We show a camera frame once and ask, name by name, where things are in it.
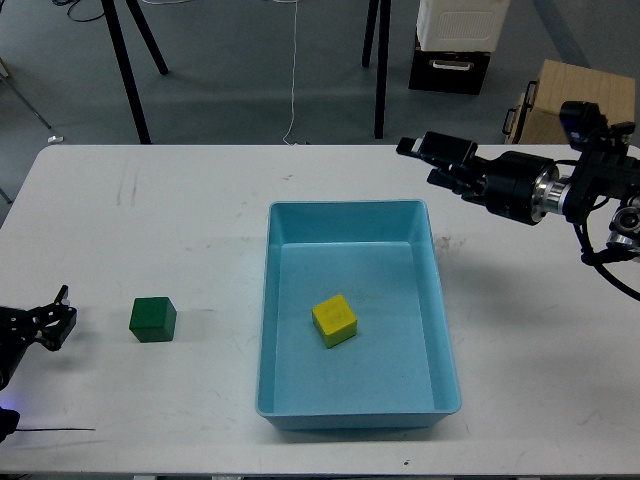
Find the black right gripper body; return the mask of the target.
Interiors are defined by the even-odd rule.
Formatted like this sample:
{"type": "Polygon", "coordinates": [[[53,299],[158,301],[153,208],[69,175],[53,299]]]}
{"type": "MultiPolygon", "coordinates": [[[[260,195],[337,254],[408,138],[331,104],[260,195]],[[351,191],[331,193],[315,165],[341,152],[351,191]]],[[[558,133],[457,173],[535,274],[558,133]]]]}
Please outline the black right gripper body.
{"type": "Polygon", "coordinates": [[[558,178],[554,160],[515,151],[503,153],[486,164],[484,205],[494,215],[535,225],[544,216],[534,204],[544,178],[558,178]]]}

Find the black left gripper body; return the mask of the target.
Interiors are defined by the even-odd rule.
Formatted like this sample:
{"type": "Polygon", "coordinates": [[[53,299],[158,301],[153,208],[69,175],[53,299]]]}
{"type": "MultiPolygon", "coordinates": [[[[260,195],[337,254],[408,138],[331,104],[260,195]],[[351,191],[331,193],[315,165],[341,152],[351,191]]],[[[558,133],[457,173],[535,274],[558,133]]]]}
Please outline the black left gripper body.
{"type": "Polygon", "coordinates": [[[33,317],[28,311],[1,307],[1,389],[8,386],[34,336],[33,317]]]}

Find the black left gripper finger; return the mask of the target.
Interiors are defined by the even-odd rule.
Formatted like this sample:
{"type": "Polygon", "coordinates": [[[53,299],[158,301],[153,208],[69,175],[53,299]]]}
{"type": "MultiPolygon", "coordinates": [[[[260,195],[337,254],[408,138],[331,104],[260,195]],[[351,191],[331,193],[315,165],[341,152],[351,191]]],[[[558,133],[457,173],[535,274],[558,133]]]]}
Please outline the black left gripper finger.
{"type": "Polygon", "coordinates": [[[77,309],[69,304],[69,287],[62,285],[54,300],[27,313],[27,342],[59,351],[76,325],[77,309]]]}

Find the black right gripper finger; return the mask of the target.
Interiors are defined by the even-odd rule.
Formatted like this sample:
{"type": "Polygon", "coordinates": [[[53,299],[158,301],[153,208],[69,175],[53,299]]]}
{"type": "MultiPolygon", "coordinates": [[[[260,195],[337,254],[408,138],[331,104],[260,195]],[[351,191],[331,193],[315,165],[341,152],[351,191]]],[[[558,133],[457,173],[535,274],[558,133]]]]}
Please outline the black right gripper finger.
{"type": "Polygon", "coordinates": [[[445,173],[438,169],[433,169],[428,177],[427,182],[431,185],[442,187],[450,190],[458,195],[462,200],[469,203],[484,203],[484,185],[477,181],[471,183],[456,179],[449,173],[445,173]]]}
{"type": "Polygon", "coordinates": [[[422,137],[403,137],[396,153],[421,160],[440,170],[484,173],[488,161],[476,155],[478,144],[471,140],[427,131],[422,137]]]}

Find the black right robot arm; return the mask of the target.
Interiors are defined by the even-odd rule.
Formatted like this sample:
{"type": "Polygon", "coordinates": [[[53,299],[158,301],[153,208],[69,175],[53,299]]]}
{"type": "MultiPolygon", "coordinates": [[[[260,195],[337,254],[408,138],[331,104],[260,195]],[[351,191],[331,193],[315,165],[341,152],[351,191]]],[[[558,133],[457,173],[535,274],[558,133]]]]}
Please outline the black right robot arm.
{"type": "Polygon", "coordinates": [[[428,183],[494,215],[527,225],[548,213],[563,216],[574,228],[582,262],[637,299],[638,291],[607,268],[639,258],[639,161],[628,154],[635,124],[610,124],[597,104],[584,101],[564,102],[559,118],[570,147],[580,154],[570,161],[568,176],[561,175],[558,160],[515,151],[486,160],[478,156],[475,142],[432,131],[418,139],[402,138],[396,151],[431,165],[428,183]],[[620,204],[609,223],[606,247],[597,251],[588,218],[611,199],[620,204]]]}

